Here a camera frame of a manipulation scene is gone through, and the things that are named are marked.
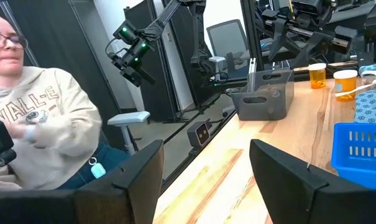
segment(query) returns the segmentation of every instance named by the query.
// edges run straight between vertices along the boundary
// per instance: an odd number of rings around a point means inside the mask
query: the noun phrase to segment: black chair
[[[222,22],[207,28],[214,56],[226,59],[229,79],[247,77],[249,60],[241,60],[248,49],[247,37],[238,19]]]

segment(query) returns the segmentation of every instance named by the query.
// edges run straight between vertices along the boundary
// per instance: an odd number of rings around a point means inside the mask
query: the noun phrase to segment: hoodie
[[[0,188],[50,190],[64,184],[98,146],[97,107],[68,72],[24,67],[19,84],[0,89],[0,120],[28,125],[25,139],[13,139],[16,177],[0,168]]]

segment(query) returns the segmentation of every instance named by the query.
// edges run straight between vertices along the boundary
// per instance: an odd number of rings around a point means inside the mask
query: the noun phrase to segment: blue patterned cloth
[[[359,69],[361,74],[364,71],[376,71],[376,64],[363,66]],[[376,123],[376,89],[358,94],[355,99],[356,112],[355,123]]]

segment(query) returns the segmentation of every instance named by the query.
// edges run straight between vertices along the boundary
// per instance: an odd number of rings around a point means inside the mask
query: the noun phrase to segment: wooden table
[[[333,127],[352,122],[355,102],[337,102],[333,88],[334,80],[319,90],[295,83],[295,98],[281,121],[239,121],[235,115],[159,198],[154,223],[272,223],[252,173],[250,140],[335,173]]]

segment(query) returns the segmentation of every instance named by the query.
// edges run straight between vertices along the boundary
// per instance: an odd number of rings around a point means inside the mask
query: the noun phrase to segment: blue plastic crate
[[[331,165],[340,177],[376,189],[376,124],[336,124]]]

